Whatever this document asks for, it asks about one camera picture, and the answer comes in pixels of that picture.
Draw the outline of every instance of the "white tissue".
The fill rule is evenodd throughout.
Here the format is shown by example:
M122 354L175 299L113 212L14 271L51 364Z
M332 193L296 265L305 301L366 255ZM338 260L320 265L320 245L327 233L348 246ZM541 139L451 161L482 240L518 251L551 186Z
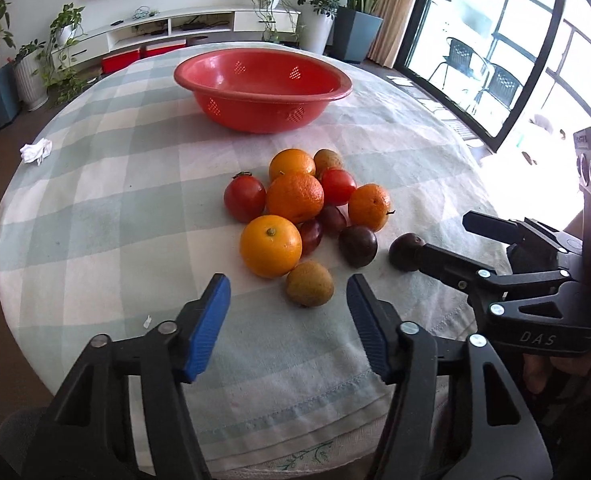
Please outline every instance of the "white tissue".
M22 161L25 163L37 161L39 166L45 157L51 155L53 143L48 139L40 139L36 144L25 144L20 148L19 152L22 154Z

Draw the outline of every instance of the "glass door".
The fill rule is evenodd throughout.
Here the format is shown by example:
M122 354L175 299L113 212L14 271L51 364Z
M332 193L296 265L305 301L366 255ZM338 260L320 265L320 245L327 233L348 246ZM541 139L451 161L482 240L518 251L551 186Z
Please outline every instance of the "glass door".
M395 68L496 151L543 72L564 0L418 0Z

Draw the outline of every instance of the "red colander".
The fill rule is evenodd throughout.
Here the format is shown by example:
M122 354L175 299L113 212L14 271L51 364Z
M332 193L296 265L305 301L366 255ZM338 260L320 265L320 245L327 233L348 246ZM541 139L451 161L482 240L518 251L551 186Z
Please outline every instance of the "red colander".
M181 63L174 77L213 121L252 134L306 126L353 89L349 76L333 65L268 48L200 54Z

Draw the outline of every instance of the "orange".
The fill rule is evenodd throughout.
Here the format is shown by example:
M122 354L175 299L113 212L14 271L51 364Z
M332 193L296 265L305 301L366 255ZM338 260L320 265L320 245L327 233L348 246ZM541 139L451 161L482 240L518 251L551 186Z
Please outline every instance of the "orange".
M315 218L323 207L322 184L308 173L281 175L266 192L269 214L282 216L294 224Z
M291 148L273 157L268 167L268 176L273 182L277 177L288 173L309 173L315 176L315 162L303 150Z
M391 198L384 187L377 184L366 184L358 187L349 199L349 218L355 225L364 225L372 231L384 227L390 211Z
M262 278L278 278L300 261L302 239L297 227L287 219L259 216L244 228L240 254L253 273Z

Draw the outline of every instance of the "white plant pot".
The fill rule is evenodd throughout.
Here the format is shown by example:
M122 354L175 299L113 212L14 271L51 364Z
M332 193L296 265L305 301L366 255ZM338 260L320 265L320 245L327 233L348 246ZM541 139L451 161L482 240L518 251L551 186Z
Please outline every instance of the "white plant pot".
M37 60L38 54L38 50L31 52L13 68L18 83L19 96L30 112L37 110L49 98L42 76L39 72L35 73L40 69L40 63Z
M275 9L280 4L280 0L259 0L262 9Z
M57 44L59 46L66 45L66 42L70 40L70 38L75 37L75 33L78 29L73 28L72 25L67 25L66 27L62 28L57 34Z
M299 23L300 48L314 54L324 54L333 21L333 16L318 14L311 6L304 9Z

